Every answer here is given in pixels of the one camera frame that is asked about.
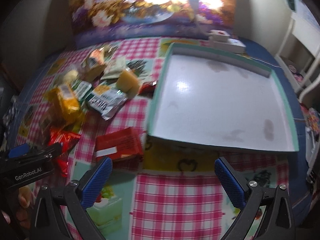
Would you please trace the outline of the person's left hand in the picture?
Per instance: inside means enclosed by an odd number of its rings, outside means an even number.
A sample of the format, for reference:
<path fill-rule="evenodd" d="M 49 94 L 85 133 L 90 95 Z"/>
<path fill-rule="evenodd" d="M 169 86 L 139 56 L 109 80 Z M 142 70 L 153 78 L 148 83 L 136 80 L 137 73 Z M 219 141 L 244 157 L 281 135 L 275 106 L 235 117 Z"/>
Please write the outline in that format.
<path fill-rule="evenodd" d="M 29 229 L 30 228 L 30 214 L 28 212 L 28 209 L 33 202 L 33 193 L 29 186 L 24 186 L 19 188 L 18 190 L 18 203 L 19 208 L 16 211 L 16 218 L 20 223 L 20 226 L 23 228 Z"/>

